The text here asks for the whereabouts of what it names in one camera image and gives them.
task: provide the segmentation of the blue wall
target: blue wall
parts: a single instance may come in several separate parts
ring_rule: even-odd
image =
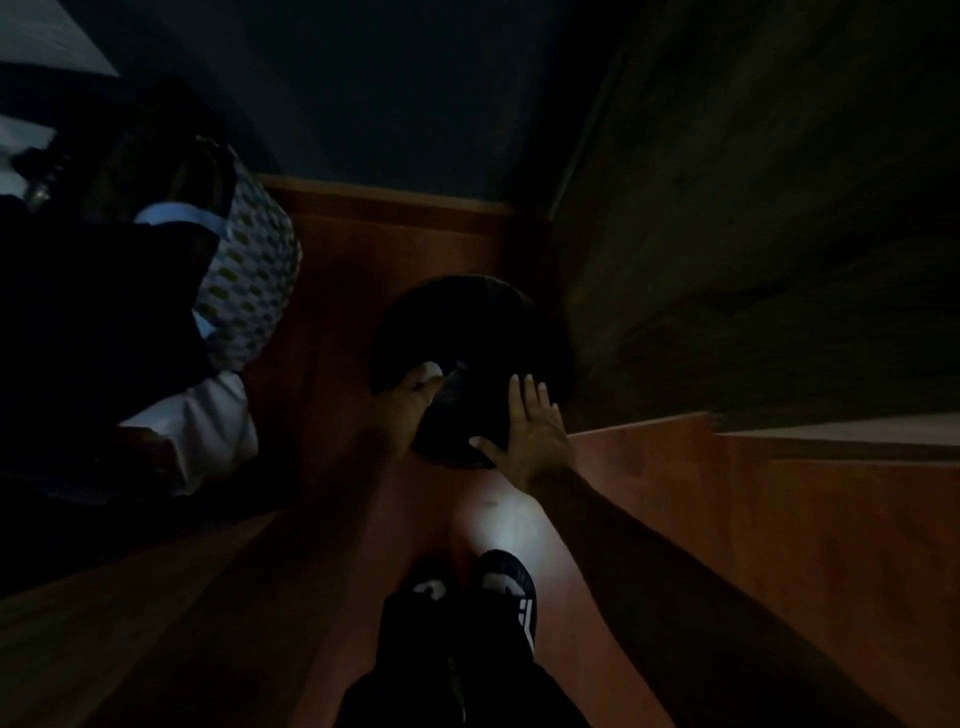
[[[185,78],[259,171],[546,208],[617,42],[605,0],[61,0]]]

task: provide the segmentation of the person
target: person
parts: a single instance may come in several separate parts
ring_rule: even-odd
[[[372,403],[322,478],[279,514],[134,667],[87,726],[287,723],[343,599],[372,497],[443,379],[423,365]],[[486,454],[560,533],[604,621],[678,728],[900,723],[833,661],[578,474],[545,385],[510,380],[506,451]],[[587,721],[534,661],[536,588],[483,554],[462,595],[420,560],[385,601],[376,664],[344,696],[344,728]]]

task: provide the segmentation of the hand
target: hand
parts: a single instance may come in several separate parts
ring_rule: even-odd
[[[573,448],[564,432],[560,407],[550,404],[546,384],[541,382],[538,387],[534,378],[528,375],[523,388],[522,399],[520,378],[513,375],[508,396],[510,443],[507,451],[482,437],[471,437],[470,444],[489,457],[511,483],[526,493],[537,474],[557,469],[575,469],[576,463]]]
[[[444,387],[444,373],[432,361],[420,364],[394,389],[373,400],[364,434],[382,440],[392,457],[399,457],[414,441],[423,413]]]

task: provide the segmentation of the patterned bag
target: patterned bag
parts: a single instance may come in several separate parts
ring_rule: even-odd
[[[194,308],[215,329],[206,339],[210,363],[236,372],[256,359],[273,335],[302,251],[286,212],[236,155],[234,167],[237,184],[226,234]]]

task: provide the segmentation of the black pants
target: black pants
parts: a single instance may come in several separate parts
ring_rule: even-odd
[[[588,726],[534,663],[512,599],[388,596],[376,665],[345,693],[336,726]]]

